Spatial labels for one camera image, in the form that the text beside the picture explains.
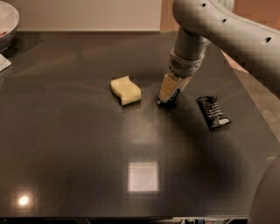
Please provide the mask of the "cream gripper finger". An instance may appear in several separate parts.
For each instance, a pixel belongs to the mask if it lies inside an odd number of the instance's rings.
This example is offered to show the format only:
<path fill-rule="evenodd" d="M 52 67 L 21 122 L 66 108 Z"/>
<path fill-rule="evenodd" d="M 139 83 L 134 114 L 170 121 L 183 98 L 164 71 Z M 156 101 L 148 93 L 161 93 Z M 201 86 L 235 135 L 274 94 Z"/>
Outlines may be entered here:
<path fill-rule="evenodd" d="M 177 89 L 182 92 L 186 86 L 189 84 L 189 82 L 191 81 L 192 76 L 188 76 L 186 78 L 178 78 L 178 85 L 177 85 Z"/>
<path fill-rule="evenodd" d="M 168 73 L 164 76 L 160 92 L 159 92 L 159 100 L 163 103 L 167 103 L 171 98 L 173 93 L 178 88 L 178 79 L 174 76 L 173 73 Z"/>

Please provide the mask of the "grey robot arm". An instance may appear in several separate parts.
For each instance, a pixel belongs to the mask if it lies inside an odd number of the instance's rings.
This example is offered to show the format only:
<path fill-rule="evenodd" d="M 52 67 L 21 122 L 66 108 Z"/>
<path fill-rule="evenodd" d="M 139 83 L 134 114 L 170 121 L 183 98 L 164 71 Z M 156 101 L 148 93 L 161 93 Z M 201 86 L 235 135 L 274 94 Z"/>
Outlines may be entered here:
<path fill-rule="evenodd" d="M 232 12 L 235 0 L 174 0 L 179 25 L 157 104 L 176 105 L 179 92 L 198 71 L 209 44 L 219 47 L 273 94 L 280 88 L 280 31 Z"/>

